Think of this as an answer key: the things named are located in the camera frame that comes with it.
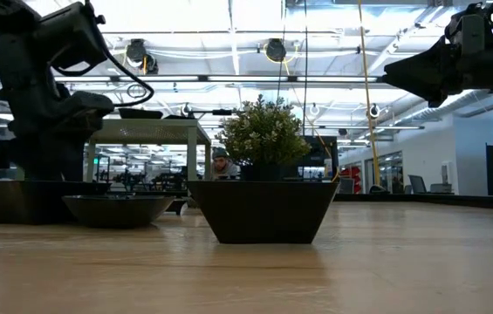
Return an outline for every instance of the green plant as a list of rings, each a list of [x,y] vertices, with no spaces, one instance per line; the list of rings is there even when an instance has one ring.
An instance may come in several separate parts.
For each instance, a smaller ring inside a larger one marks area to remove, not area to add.
[[[263,100],[243,102],[236,119],[227,119],[223,131],[216,135],[238,165],[291,164],[310,151],[298,136],[302,121],[291,113],[292,106],[283,98],[275,103]]]

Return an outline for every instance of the person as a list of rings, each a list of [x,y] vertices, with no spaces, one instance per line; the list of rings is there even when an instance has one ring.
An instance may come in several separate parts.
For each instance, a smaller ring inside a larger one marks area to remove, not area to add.
[[[211,178],[213,180],[232,179],[238,176],[238,166],[232,163],[224,149],[213,152],[213,164],[211,165]]]

